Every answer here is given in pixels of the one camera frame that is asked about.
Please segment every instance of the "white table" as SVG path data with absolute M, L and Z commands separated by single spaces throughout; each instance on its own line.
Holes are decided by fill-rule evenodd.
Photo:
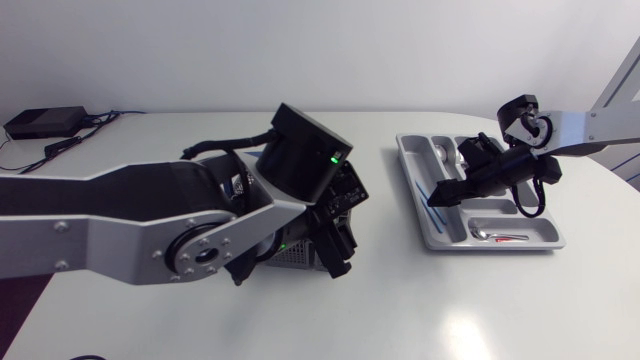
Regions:
M 259 267 L 132 286 L 89 272 L 55 275 L 7 359 L 638 359 L 640 195 L 588 158 L 562 158 L 548 209 L 555 252 L 426 249 L 396 133 L 485 131 L 495 121 L 444 113 L 310 113 L 354 145 L 371 198 L 356 207 L 349 274 Z M 130 115 L 35 174 L 87 176 L 121 163 L 177 159 L 204 139 L 251 136 L 272 113 Z M 49 140 L 0 152 L 3 166 Z

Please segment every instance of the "metal spoon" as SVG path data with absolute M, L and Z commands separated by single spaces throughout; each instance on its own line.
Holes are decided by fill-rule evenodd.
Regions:
M 480 240 L 489 240 L 491 238 L 502 238 L 511 240 L 529 240 L 527 235 L 509 235 L 509 234 L 487 234 L 486 232 L 478 228 L 470 228 L 469 231 L 474 238 Z

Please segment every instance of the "screw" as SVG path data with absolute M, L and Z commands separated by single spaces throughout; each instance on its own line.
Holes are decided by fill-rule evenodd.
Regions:
M 53 224 L 53 230 L 59 233 L 66 232 L 67 230 L 69 230 L 69 224 L 66 221 L 58 221 L 57 223 Z
M 69 268 L 69 264 L 64 260 L 60 260 L 54 265 L 54 267 L 57 271 L 64 271 Z

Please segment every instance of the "black power supply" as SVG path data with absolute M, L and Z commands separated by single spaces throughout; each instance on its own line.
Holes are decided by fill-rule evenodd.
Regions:
M 87 112 L 82 106 L 29 109 L 4 125 L 15 140 L 71 137 L 82 128 Z

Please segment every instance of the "gray cutlery tray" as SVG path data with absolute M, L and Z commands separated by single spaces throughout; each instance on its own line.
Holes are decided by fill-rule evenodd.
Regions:
M 495 196 L 464 200 L 460 205 L 437 208 L 447 224 L 440 223 L 438 232 L 428 216 L 420 199 L 416 182 L 427 194 L 431 194 L 436 184 L 444 179 L 464 180 L 465 173 L 457 154 L 458 145 L 469 136 L 398 134 L 399 156 L 402 168 L 411 189 L 418 212 L 420 228 L 427 247 L 433 250 L 547 250 L 565 246 L 555 221 L 548 209 L 534 219 L 521 215 L 516 208 L 510 191 Z M 500 148 L 504 146 L 492 138 Z M 446 152 L 441 160 L 436 149 L 439 145 Z M 537 197 L 529 182 L 518 186 L 520 202 L 528 212 L 537 207 Z M 471 235 L 471 228 L 479 228 L 486 233 L 527 235 L 529 240 L 496 241 L 480 240 Z

